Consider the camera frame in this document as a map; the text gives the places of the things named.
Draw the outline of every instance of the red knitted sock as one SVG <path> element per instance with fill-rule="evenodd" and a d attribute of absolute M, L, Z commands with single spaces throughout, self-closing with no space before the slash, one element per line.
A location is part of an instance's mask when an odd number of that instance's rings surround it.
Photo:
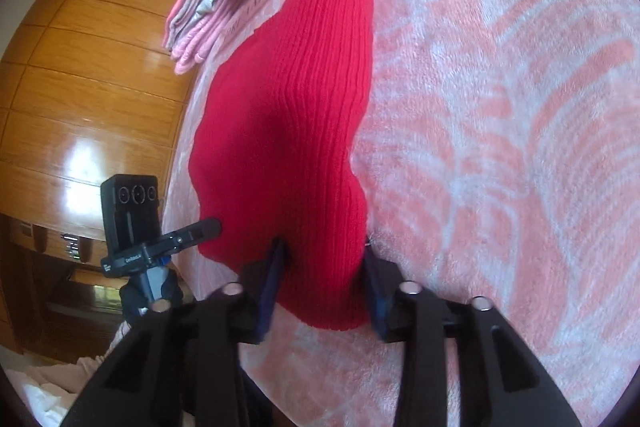
<path fill-rule="evenodd" d="M 373 0 L 286 0 L 220 66 L 189 172 L 222 235 L 200 253 L 239 271 L 289 245 L 278 301 L 307 324 L 366 320 L 367 205 L 351 172 L 371 82 Z"/>

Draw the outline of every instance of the black camera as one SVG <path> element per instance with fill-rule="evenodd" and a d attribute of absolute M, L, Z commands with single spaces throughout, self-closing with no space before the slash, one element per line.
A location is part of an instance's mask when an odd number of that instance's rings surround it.
<path fill-rule="evenodd" d="M 129 277 L 120 289 L 122 311 L 133 323 L 145 309 L 182 303 L 176 274 L 165 265 L 171 255 L 220 235 L 217 219 L 204 219 L 161 235 L 158 179 L 116 174 L 100 186 L 107 257 L 100 260 L 106 277 Z"/>

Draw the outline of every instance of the drawer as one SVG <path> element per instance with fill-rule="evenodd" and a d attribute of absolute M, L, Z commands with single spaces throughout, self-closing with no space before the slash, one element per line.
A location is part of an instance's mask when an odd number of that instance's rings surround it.
<path fill-rule="evenodd" d="M 15 341 L 14 330 L 6 322 L 0 322 L 0 344 L 4 347 L 8 347 L 12 351 L 20 353 L 18 343 Z"/>
<path fill-rule="evenodd" d="M 63 235 L 66 234 L 53 229 L 44 229 L 18 219 L 10 219 L 11 242 L 27 250 L 80 263 L 80 260 L 74 258 L 69 252 L 71 243 L 76 243 L 79 249 L 76 250 L 76 253 L 79 252 L 85 263 L 93 266 L 100 266 L 100 259 L 107 255 L 107 244 L 104 241 L 72 236 L 77 238 L 76 241 L 73 241 L 65 239 Z"/>

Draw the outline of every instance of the camera lens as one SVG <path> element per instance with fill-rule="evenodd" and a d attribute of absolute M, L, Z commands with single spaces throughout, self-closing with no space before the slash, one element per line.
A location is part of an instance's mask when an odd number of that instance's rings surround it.
<path fill-rule="evenodd" d="M 142 185 L 133 185 L 133 190 L 131 191 L 131 198 L 133 199 L 133 202 L 136 204 L 144 203 L 145 197 L 145 187 L 143 187 Z"/>
<path fill-rule="evenodd" d="M 129 189 L 127 187 L 120 187 L 118 190 L 118 201 L 120 203 L 129 203 Z"/>

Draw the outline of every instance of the black clamp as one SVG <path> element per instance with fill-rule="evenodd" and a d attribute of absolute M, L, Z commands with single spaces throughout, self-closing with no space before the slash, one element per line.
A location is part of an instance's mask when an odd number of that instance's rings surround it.
<path fill-rule="evenodd" d="M 274 241 L 264 261 L 207 299 L 147 312 L 106 357 L 62 427 L 178 427 L 180 376 L 196 342 L 196 425 L 250 427 L 238 343 L 259 344 L 271 324 L 286 246 Z"/>
<path fill-rule="evenodd" d="M 115 174 L 100 185 L 107 257 L 100 261 L 105 277 L 128 277 L 120 289 L 122 315 L 135 324 L 148 308 L 182 304 L 182 290 L 166 264 L 172 254 L 215 239 L 222 226 L 203 219 L 160 235 L 158 179 Z"/>
<path fill-rule="evenodd" d="M 149 312 L 98 368 L 62 427 L 177 427 L 186 344 L 197 343 L 198 427 L 250 427 L 238 343 L 260 343 L 270 327 L 286 245 L 206 300 Z M 398 265 L 364 253 L 372 327 L 405 356 L 394 427 L 446 427 L 445 339 L 458 346 L 461 427 L 580 427 L 562 393 L 507 320 L 484 297 L 469 304 L 438 298 Z"/>
<path fill-rule="evenodd" d="M 364 254 L 371 324 L 387 343 L 404 342 L 394 427 L 446 427 L 445 338 L 460 371 L 460 427 L 580 427 L 543 365 L 486 297 L 469 304 L 438 298 L 398 265 Z"/>

